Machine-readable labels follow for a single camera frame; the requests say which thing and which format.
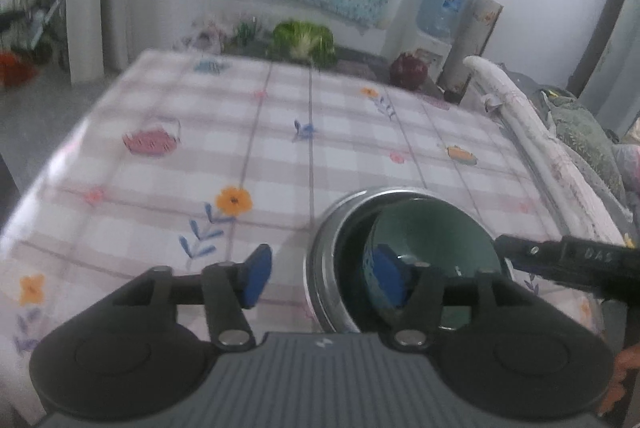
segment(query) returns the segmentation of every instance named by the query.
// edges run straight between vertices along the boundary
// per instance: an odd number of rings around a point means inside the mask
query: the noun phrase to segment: stainless steel basin
[[[382,208],[416,198],[446,202],[423,188],[372,188],[346,196],[324,214],[306,255],[304,275],[310,310],[323,331],[388,328],[369,302],[362,271],[363,247]],[[495,238],[477,217],[472,218]]]

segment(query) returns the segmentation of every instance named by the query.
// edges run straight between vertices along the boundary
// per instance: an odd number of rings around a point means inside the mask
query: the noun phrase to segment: gray floor
[[[71,85],[68,74],[47,66],[32,82],[0,91],[0,154],[21,193],[113,79]]]

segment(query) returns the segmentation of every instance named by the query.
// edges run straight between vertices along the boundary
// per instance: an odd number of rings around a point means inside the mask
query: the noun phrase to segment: checkered tablecloth
[[[28,359],[51,329],[149,267],[200,272],[262,242],[274,268],[246,312],[257,338],[313,329],[302,274],[314,224],[345,194],[397,185],[425,187],[495,234],[559,238],[516,146],[484,116],[299,66],[143,53],[0,238],[4,393],[34,422],[43,412]],[[219,205],[229,187],[250,198],[237,217]],[[584,295],[517,277],[593,326]],[[200,308],[181,307],[180,321],[206,338]]]

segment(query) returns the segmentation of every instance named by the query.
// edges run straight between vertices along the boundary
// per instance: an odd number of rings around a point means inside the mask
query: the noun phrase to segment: teapot print
[[[167,132],[162,124],[172,124],[175,135]],[[163,157],[175,151],[180,142],[180,121],[177,119],[155,118],[143,128],[122,136],[125,146],[132,154],[147,157]]]

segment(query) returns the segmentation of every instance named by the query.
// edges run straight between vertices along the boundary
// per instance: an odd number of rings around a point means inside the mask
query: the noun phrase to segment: silver screw
[[[218,339],[220,343],[225,347],[241,347],[249,341],[249,333],[246,331],[239,331],[237,329],[231,329],[224,331],[219,335]]]
[[[420,347],[427,341],[427,335],[424,332],[404,330],[396,332],[396,342],[403,347]]]

